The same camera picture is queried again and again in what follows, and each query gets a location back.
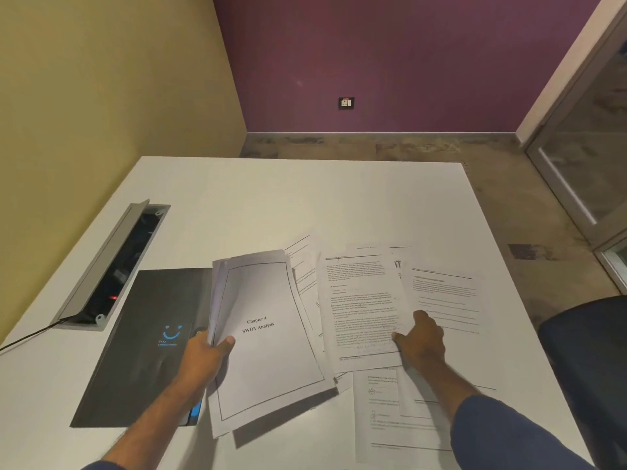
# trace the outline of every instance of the power outlet box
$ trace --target power outlet box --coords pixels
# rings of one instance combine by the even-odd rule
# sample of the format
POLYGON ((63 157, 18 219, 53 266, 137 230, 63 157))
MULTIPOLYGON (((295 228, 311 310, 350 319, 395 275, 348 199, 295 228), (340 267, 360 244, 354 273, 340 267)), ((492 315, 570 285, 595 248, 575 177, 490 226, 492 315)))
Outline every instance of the power outlet box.
POLYGON ((337 101, 340 110, 353 110, 355 108, 355 97, 340 97, 337 101))

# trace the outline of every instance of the blue smiley face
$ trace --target blue smiley face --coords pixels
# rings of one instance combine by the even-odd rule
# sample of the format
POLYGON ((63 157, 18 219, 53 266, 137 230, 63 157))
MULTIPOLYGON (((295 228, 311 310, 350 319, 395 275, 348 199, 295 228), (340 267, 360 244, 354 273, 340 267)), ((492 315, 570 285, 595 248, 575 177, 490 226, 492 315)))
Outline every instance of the blue smiley face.
MULTIPOLYGON (((168 325, 168 324, 167 324, 167 325, 166 325, 166 330, 168 330, 169 328, 170 328, 170 325, 168 325)), ((178 325, 178 326, 177 326, 177 329, 178 329, 178 330, 180 330, 181 328, 183 328, 183 325, 182 325, 182 324, 180 324, 180 325, 178 325)), ((180 331, 177 331, 177 332, 176 332, 176 335, 174 335, 173 337, 171 337, 171 336, 168 334, 168 332, 163 332, 163 337, 164 337, 165 339, 177 339, 177 338, 179 337, 179 335, 180 335, 180 334, 181 334, 181 332, 180 332, 180 331)))

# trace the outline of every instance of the stack of papers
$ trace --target stack of papers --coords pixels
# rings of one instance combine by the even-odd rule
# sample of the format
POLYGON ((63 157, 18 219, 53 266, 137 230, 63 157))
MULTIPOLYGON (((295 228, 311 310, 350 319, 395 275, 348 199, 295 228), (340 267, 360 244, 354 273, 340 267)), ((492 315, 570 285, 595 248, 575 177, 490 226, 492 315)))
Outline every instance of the stack of papers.
POLYGON ((500 395, 489 314, 475 274, 422 263, 411 244, 328 248, 313 232, 282 250, 215 261, 209 340, 236 347, 210 388, 214 436, 298 400, 353 388, 356 460, 458 468, 450 426, 427 382, 403 366, 392 332, 425 310, 446 361, 500 395))

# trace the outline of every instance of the black chair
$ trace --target black chair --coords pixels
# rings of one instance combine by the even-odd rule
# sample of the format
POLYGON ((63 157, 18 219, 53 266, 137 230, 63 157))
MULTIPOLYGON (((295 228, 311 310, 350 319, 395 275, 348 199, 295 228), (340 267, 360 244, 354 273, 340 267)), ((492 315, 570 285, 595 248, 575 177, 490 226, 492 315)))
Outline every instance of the black chair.
POLYGON ((627 296, 566 310, 538 336, 599 468, 627 469, 627 296))

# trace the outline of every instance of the forearm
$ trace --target forearm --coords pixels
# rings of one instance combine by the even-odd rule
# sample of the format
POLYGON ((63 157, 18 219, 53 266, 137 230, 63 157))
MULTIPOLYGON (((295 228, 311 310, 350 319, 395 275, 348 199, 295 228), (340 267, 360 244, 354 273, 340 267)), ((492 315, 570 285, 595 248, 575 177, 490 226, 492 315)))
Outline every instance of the forearm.
POLYGON ((155 399, 102 460, 125 470, 154 470, 159 465, 181 416, 192 407, 192 396, 176 382, 155 399))
POLYGON ((481 392, 453 371, 442 359, 425 358, 416 369, 431 386, 450 422, 467 397, 481 395, 481 392))

